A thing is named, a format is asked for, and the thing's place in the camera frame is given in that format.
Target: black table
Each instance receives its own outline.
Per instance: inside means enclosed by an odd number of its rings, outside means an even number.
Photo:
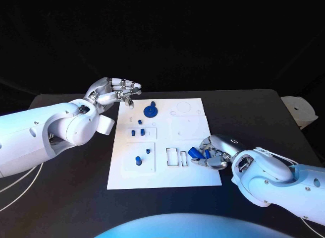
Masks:
[[[81,97],[81,94],[38,95],[30,108]],[[211,133],[230,134],[251,147],[260,146],[299,163],[320,166],[273,90],[159,92],[132,98],[201,98]],[[104,115],[116,120],[117,104]],[[0,237],[89,238],[130,220],[165,213],[221,215],[294,237],[314,237],[286,209],[277,205],[261,208],[250,203],[230,181],[230,168],[219,172],[222,186],[106,190],[113,135],[115,127],[109,136],[96,133],[87,144],[44,163],[30,190],[0,212]],[[0,208],[21,194],[35,172],[37,169],[0,194]],[[0,189],[21,175],[1,178]],[[310,224],[325,235],[325,227]]]

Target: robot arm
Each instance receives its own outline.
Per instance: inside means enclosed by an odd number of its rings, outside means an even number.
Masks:
[[[219,134],[202,140],[199,152],[207,149],[209,158],[199,163],[194,157],[192,162],[214,169],[231,162],[231,181],[253,204],[267,207],[274,203],[297,217],[325,225],[325,168],[299,165],[258,147],[245,150],[237,140]],[[286,166],[277,158],[293,165]]]
[[[113,102],[140,93],[140,85],[123,79],[102,78],[83,99],[0,117],[0,178],[17,174],[83,145],[94,132],[109,134],[113,120],[100,115]]]

